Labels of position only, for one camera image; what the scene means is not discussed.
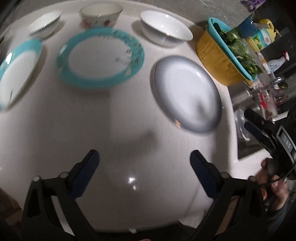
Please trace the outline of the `right hand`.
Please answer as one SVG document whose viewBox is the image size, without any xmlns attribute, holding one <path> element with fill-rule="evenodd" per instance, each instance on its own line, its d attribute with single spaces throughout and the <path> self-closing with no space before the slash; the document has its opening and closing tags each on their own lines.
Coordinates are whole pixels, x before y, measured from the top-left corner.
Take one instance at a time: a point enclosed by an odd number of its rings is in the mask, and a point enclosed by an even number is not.
<svg viewBox="0 0 296 241">
<path fill-rule="evenodd" d="M 288 185 L 282 179 L 278 180 L 278 175 L 274 175 L 271 178 L 272 182 L 268 184 L 269 177 L 266 166 L 269 160 L 269 158 L 266 158 L 261 162 L 261 170 L 256 174 L 255 178 L 261 186 L 260 191 L 263 200 L 265 201 L 268 196 L 266 186 L 269 186 L 275 196 L 275 199 L 271 204 L 271 210 L 280 210 L 283 208 L 289 197 Z"/>
</svg>

